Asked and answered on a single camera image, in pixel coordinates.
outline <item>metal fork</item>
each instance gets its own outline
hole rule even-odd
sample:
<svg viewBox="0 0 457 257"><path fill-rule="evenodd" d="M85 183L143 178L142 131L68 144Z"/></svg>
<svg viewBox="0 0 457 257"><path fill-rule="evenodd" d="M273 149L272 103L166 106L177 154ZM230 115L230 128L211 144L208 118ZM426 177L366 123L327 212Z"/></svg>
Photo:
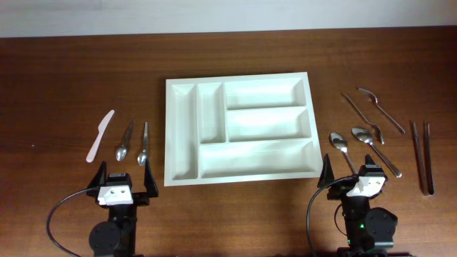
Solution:
<svg viewBox="0 0 457 257"><path fill-rule="evenodd" d="M370 126L372 126L376 132L378 133L378 136L379 136L379 141L381 142L381 144L384 144L384 137L383 137L383 133L381 132L381 128L379 128L378 125L374 124L374 123L371 123L367 118L365 118L365 116L362 114L362 112L357 108L357 106L355 105L354 102L352 102L352 100L349 98L349 96L347 96L346 94L343 94L341 93L341 95L344 96L344 98L346 100L348 100L348 102L352 105L352 107L357 111L358 115L368 124L370 124Z"/></svg>
<svg viewBox="0 0 457 257"><path fill-rule="evenodd" d="M384 111L378 104L378 98L373 94L371 93L370 91L366 90L366 89L361 89L361 88L357 88L360 92L363 92L365 94L367 94L368 96L370 96L373 104L379 109L379 111L381 111L392 123L393 125L395 125L395 127L398 128L398 130L401 132L401 133L405 133L405 130L400 126L400 124L398 124L390 115L388 115L386 113L386 111Z"/></svg>

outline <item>wooden table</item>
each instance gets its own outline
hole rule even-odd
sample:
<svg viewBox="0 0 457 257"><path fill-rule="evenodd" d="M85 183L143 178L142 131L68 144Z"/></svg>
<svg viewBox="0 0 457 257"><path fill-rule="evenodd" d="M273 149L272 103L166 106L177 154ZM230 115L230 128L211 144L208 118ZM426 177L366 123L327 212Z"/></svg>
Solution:
<svg viewBox="0 0 457 257"><path fill-rule="evenodd" d="M302 256L308 201L317 178L164 187L165 80L307 71L322 155L335 176L350 169L328 135L349 140L354 165L369 153L390 178L371 202L398 216L393 252L452 256L457 252L457 27L341 29L216 34L77 36L0 39L0 248L3 256L63 256L48 239L51 207L85 188L100 163L129 172L142 191L136 156L150 125L150 162L160 196L138 209L136 250L146 256ZM407 131L375 109L372 90ZM385 134L380 146L403 172L394 178L380 158L351 136L364 125L346 92ZM97 126L116 113L93 163L85 162ZM114 151L131 119L133 151ZM431 123L436 195L419 189L409 121ZM347 246L333 224L339 202L320 196L311 232L319 251ZM92 254L90 230L107 219L92 198L79 196L53 217L64 246ZM342 217L338 223L343 226Z"/></svg>

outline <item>chopsticks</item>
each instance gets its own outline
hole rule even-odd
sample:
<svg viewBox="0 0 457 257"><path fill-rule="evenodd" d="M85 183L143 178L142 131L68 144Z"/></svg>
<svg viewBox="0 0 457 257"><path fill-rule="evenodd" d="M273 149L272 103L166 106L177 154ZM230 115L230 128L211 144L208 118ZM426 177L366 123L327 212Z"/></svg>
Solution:
<svg viewBox="0 0 457 257"><path fill-rule="evenodd" d="M424 122L424 153L426 161L423 160L423 155L421 151L420 139L417 134L416 122L411 122L411 127L413 130L414 138L414 148L416 150L416 158L418 161L419 175L421 177L421 189L424 196L432 196L435 193L433 188L433 177L431 170L431 152L430 152L430 124Z"/></svg>

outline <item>silverware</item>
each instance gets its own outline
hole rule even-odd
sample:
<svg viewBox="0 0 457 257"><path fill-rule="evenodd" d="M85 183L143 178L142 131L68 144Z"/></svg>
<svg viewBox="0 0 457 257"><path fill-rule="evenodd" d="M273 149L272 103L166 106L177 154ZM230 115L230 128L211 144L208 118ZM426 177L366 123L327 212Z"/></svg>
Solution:
<svg viewBox="0 0 457 257"><path fill-rule="evenodd" d="M143 152L138 155L138 164L144 166L146 164L146 159L148 158L147 154L148 148L148 123L144 123L144 135L143 135Z"/></svg>
<svg viewBox="0 0 457 257"><path fill-rule="evenodd" d="M393 174L397 177L401 177L401 172L391 163L387 157L385 157L379 149L374 145L373 143L373 138L371 137L370 131L365 128L361 127L353 127L352 128L352 134L360 141L367 143L371 146L371 148L381 157L381 159L384 161L384 163L387 165L387 167L393 172Z"/></svg>
<svg viewBox="0 0 457 257"><path fill-rule="evenodd" d="M379 128L378 125L374 124L374 123L371 123L370 121L368 121L368 119L365 118L365 116L362 114L362 112L357 108L357 106L355 105L354 102L352 102L352 100L349 98L349 96L347 96L346 94L343 94L341 93L344 98L346 98L346 100L348 100L348 102L352 105L352 107L357 111L358 115L368 124L370 124L370 126L372 126L376 132L378 133L378 136L379 136L379 141L381 142L381 144L384 144L384 137L383 137L383 133L381 131L381 128Z"/></svg>
<svg viewBox="0 0 457 257"><path fill-rule="evenodd" d="M127 128L127 132L126 132L126 135L124 136L121 146L119 148L117 148L117 150L116 150L116 160L122 161L126 157L127 151L128 151L128 146L129 146L129 141L130 141L130 137L131 137L131 132L133 129L134 129L134 121L130 121L129 127Z"/></svg>
<svg viewBox="0 0 457 257"><path fill-rule="evenodd" d="M352 164L351 159L349 158L348 155L348 142L347 140L340 134L333 132L330 134L330 142L335 146L337 149L339 149L341 152L343 152L344 157L346 157L346 160L349 163L349 166L351 167L352 173L357 174L356 169L354 168L354 165Z"/></svg>
<svg viewBox="0 0 457 257"><path fill-rule="evenodd" d="M398 130L401 132L401 133L405 133L405 130L400 126L400 124L398 124L390 115L388 115L386 113L386 111L384 111L378 104L378 98L373 94L371 93L370 91L366 90L366 89L361 89L361 88L358 88L358 90L360 92L363 92L365 94L367 94L368 96L370 96L373 104L379 109L379 111L381 111L389 120L391 120L391 122L393 123L393 125L395 125L395 127L398 128Z"/></svg>
<svg viewBox="0 0 457 257"><path fill-rule="evenodd" d="M94 144L91 147L91 150L89 150L89 153L87 154L86 161L91 163L95 159L95 155L97 154L97 151L100 146L100 141L101 137L103 136L106 127L108 126L109 121L111 120L111 117L114 114L114 110L110 110L107 115L101 120L99 124L99 135L95 138Z"/></svg>
<svg viewBox="0 0 457 257"><path fill-rule="evenodd" d="M420 139L419 135L417 134L417 127L416 127L416 122L412 121L411 122L411 127L413 129L413 137L414 137L414 150L416 150L416 158L418 161L418 168L419 168L419 176L421 177L421 189L422 193L424 196L430 196L432 195L433 192L433 182L431 181L431 189L429 188L429 181L428 181L428 174L426 172L426 166L423 161L422 157L422 151L421 151L421 144L420 144Z"/></svg>
<svg viewBox="0 0 457 257"><path fill-rule="evenodd" d="M426 155L426 173L427 173L427 190L432 196L435 193L433 187L433 177L431 175L431 152L430 152L430 123L425 122L423 124L423 131L425 133L425 139L423 141L423 150Z"/></svg>

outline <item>plastic knife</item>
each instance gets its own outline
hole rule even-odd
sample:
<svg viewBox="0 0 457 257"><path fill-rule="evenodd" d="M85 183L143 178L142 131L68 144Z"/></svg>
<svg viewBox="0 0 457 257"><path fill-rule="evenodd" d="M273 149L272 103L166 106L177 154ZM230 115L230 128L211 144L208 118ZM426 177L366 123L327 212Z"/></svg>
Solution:
<svg viewBox="0 0 457 257"><path fill-rule="evenodd" d="M107 115L105 115L105 118L101 120L101 123L99 125L99 135L97 138L95 138L95 142L91 147L91 150L89 150L89 153L87 154L86 161L91 163L95 159L95 155L97 154L97 150L99 149L101 137L103 136L103 133L105 132L106 127L108 126L109 121L111 120L111 117L114 114L114 110L110 110Z"/></svg>

